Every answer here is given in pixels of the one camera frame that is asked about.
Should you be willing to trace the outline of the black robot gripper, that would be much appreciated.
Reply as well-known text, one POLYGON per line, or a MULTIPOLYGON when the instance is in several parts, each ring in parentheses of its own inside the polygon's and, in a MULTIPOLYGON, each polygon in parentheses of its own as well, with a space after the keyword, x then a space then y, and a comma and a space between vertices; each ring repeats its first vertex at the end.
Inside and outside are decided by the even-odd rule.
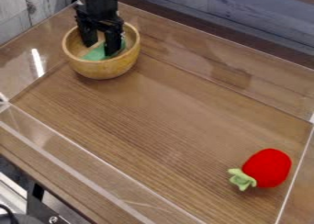
POLYGON ((117 13, 117 0, 79 0, 75 5, 76 21, 85 47, 97 42, 97 30, 105 31, 105 55, 121 49, 124 20, 117 13))

